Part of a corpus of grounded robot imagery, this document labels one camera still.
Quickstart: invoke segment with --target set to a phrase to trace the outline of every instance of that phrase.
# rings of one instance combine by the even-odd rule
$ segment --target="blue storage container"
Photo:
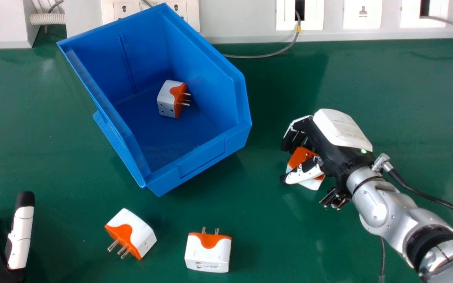
[[[161,196],[244,147],[251,127],[244,76],[167,5],[58,45],[141,188]],[[166,79],[187,83],[192,94],[179,119],[158,113]]]

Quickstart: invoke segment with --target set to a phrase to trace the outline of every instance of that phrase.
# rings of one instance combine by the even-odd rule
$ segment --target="white corrugated hose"
[[[65,25],[65,14],[30,14],[31,25]]]

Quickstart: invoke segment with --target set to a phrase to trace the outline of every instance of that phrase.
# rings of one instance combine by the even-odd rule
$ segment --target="orange and white plug adapter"
[[[157,96],[158,112],[178,119],[184,106],[190,106],[191,94],[185,83],[166,80]]]
[[[205,233],[189,233],[186,242],[186,267],[200,272],[225,273],[230,264],[232,237],[219,235],[216,228],[214,235]]]
[[[135,258],[141,260],[157,242],[153,229],[126,208],[120,210],[104,228],[115,240],[108,247],[108,252],[120,244],[122,248],[118,251],[118,255],[121,254],[122,259],[131,253]]]

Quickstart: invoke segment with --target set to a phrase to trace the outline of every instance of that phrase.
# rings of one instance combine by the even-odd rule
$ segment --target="green table surface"
[[[351,115],[410,184],[453,202],[453,39],[299,43],[270,59],[232,60],[248,87],[246,147],[158,198],[137,186],[94,122],[95,106],[55,44],[63,37],[51,29],[32,50],[0,50],[0,236],[18,192],[34,191],[27,282],[376,282],[379,238],[352,204],[338,212],[318,204],[334,182],[313,192],[278,181],[289,122],[319,108]],[[414,199],[453,224],[452,211]],[[106,251],[104,224],[121,208],[155,230],[142,261]],[[185,267],[187,234],[203,226],[232,236],[228,274]],[[390,247],[386,282],[419,282]]]

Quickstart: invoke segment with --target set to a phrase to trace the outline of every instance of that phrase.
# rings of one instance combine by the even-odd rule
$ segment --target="plug pin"
[[[127,246],[123,246],[123,247],[118,251],[118,255],[121,255],[122,252],[123,252],[124,250],[126,250],[126,249],[127,249]]]
[[[118,245],[118,243],[120,243],[119,240],[116,240],[113,242],[113,244],[111,244],[110,246],[108,246],[108,252],[111,252],[113,251],[113,249],[115,249],[115,247]]]
[[[123,254],[122,256],[120,256],[121,259],[124,259],[128,254],[129,254],[129,249],[127,249]]]

